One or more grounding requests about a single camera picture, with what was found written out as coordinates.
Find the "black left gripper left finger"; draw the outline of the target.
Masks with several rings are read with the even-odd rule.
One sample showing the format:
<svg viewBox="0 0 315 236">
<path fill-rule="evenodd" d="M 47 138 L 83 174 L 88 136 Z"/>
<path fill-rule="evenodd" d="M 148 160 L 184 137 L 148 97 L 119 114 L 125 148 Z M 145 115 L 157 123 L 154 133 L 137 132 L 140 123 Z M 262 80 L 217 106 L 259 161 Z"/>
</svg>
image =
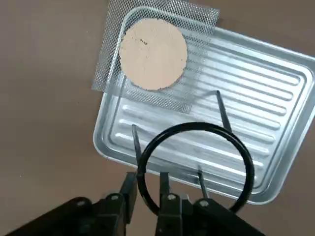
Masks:
<svg viewBox="0 0 315 236">
<path fill-rule="evenodd" d="M 10 236 L 124 236 L 137 197 L 135 172 L 128 172 L 119 192 L 98 202 L 76 197 L 9 232 Z"/>
</svg>

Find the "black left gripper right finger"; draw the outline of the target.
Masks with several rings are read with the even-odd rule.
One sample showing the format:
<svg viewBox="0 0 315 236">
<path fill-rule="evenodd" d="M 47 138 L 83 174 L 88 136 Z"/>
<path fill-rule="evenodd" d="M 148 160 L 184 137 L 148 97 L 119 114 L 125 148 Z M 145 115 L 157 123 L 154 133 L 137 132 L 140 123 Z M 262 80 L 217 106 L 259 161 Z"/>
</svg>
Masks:
<svg viewBox="0 0 315 236">
<path fill-rule="evenodd" d="M 170 192 L 169 173 L 160 173 L 160 206 L 157 236 L 262 236 L 263 233 L 208 198 L 201 171 L 198 172 L 203 198 L 190 202 Z"/>
</svg>

